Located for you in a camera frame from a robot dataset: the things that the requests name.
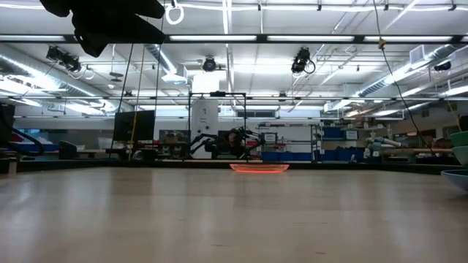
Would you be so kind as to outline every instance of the blue bin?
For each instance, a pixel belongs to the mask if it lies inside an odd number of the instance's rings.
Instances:
[[[311,161],[311,153],[294,153],[294,161]]]
[[[345,133],[339,127],[323,128],[323,137],[327,139],[344,139]]]
[[[276,152],[263,152],[262,153],[263,161],[278,161],[278,153]]]
[[[337,161],[350,161],[353,150],[338,148],[336,149]]]
[[[294,153],[278,153],[279,161],[294,161]]]
[[[325,150],[324,154],[320,154],[318,150],[315,150],[314,155],[317,161],[336,161],[335,150]]]

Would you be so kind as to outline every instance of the black monitor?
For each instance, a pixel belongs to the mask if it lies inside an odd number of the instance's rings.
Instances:
[[[15,106],[3,106],[0,104],[0,107],[3,107],[4,119],[7,121],[9,126],[13,126],[15,121]],[[0,142],[8,142],[12,137],[12,131],[10,131],[2,121],[0,121]]]
[[[154,134],[154,110],[137,112],[137,122],[135,123],[134,141],[153,140]],[[132,141],[133,123],[135,112],[116,113],[114,120],[115,141]]]

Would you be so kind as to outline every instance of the wooden floor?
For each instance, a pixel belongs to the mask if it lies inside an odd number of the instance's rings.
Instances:
[[[99,168],[0,180],[0,262],[467,262],[440,176]]]

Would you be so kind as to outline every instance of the green bowl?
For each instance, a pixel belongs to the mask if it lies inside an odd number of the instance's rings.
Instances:
[[[452,150],[460,164],[468,169],[468,146],[454,147]]]
[[[450,135],[454,147],[468,146],[468,131],[457,132]]]

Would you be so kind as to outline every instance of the blue container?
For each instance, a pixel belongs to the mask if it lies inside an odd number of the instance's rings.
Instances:
[[[311,153],[294,153],[294,161],[311,161]]]
[[[263,161],[278,161],[277,152],[262,152]]]
[[[336,160],[337,161],[351,161],[352,151],[344,148],[336,149]]]
[[[362,159],[364,158],[364,149],[359,148],[351,150],[351,154],[354,154],[355,159]]]
[[[336,161],[335,150],[325,150],[324,154],[320,154],[318,150],[314,150],[314,155],[317,161]]]
[[[323,128],[323,137],[327,139],[345,139],[345,133],[339,127]]]
[[[294,161],[294,153],[278,153],[279,161]]]
[[[466,170],[450,170],[443,171],[442,176],[454,186],[463,191],[468,191],[468,171]]]

